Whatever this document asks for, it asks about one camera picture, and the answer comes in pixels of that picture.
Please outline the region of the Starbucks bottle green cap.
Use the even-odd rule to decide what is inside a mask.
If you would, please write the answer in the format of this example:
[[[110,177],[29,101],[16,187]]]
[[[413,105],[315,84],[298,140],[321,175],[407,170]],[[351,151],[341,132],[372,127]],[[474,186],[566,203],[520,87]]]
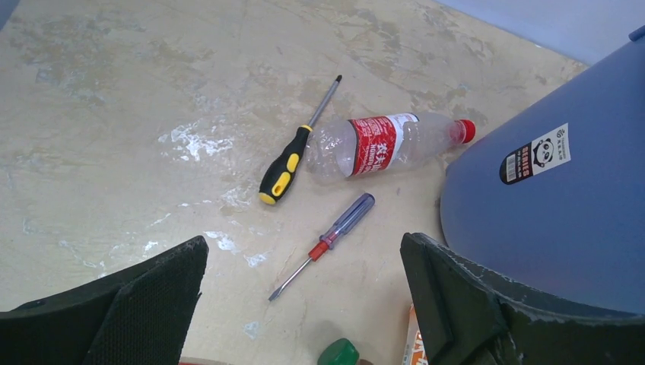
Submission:
[[[317,365],[357,365],[360,353],[347,338],[340,338],[332,342],[319,355]]]

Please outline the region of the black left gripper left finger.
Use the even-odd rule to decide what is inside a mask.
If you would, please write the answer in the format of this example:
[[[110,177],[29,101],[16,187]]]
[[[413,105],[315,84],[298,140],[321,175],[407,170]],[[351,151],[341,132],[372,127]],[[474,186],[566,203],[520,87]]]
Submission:
[[[3,364],[178,364],[208,244],[195,236],[144,262],[1,313]]]

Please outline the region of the orange tea bottle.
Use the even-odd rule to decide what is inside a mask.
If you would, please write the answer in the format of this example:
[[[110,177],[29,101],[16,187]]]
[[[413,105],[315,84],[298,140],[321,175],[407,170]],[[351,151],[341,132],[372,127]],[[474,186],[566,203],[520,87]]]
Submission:
[[[408,311],[408,329],[402,365],[429,365],[414,305]]]

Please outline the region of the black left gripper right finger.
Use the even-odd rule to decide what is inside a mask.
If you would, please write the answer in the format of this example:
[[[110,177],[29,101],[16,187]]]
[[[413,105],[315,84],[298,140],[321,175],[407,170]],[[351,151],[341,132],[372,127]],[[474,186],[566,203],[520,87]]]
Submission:
[[[432,364],[642,364],[644,317],[521,284],[423,233],[400,254]]]

